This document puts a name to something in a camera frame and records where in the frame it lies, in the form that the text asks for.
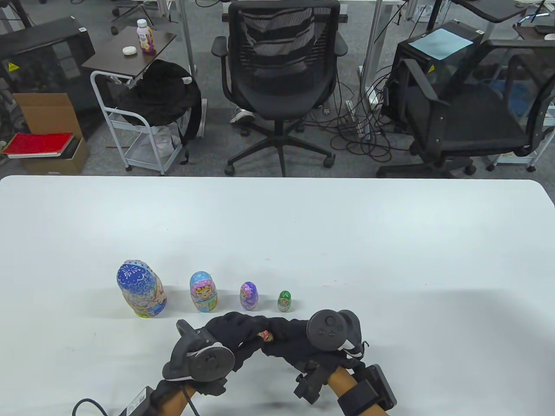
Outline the person's right hand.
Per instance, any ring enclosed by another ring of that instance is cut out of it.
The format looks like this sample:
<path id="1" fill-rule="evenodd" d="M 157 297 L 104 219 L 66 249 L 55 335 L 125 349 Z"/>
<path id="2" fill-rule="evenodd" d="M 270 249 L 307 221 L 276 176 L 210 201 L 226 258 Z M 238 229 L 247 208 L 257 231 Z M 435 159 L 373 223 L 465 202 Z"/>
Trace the person's right hand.
<path id="1" fill-rule="evenodd" d="M 309 404 L 319 399 L 322 386 L 337 369 L 352 369 L 356 373 L 366 367 L 362 361 L 365 347 L 357 315 L 347 309 L 325 309 L 315 316 L 317 323 L 323 324 L 324 333 L 320 337 L 333 338 L 331 342 L 336 344 L 336 349 L 327 351 L 320 348 L 321 341 L 312 343 L 314 338 L 309 336 L 308 327 L 314 318 L 269 318 L 268 331 L 272 340 L 262 345 L 265 355 L 283 358 L 301 373 L 296 379 L 298 386 L 294 393 Z"/>

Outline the person's left hand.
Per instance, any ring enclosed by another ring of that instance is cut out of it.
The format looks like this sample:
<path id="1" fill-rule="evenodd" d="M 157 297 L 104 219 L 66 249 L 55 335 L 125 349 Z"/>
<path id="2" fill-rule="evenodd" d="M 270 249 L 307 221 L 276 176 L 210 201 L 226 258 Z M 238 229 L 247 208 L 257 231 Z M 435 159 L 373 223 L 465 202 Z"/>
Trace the person's left hand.
<path id="1" fill-rule="evenodd" d="M 213 342 L 206 343 L 206 339 L 201 338 L 200 341 L 194 341 L 193 343 L 193 346 L 197 349 L 189 347 L 187 352 L 196 353 L 207 345 L 211 346 L 219 342 L 230 349 L 234 355 L 235 362 L 232 371 L 237 372 L 244 362 L 264 344 L 263 339 L 258 334 L 265 331 L 267 325 L 267 319 L 264 317 L 228 312 L 225 315 L 211 319 L 201 329 L 201 334 L 208 332 L 212 335 Z"/>

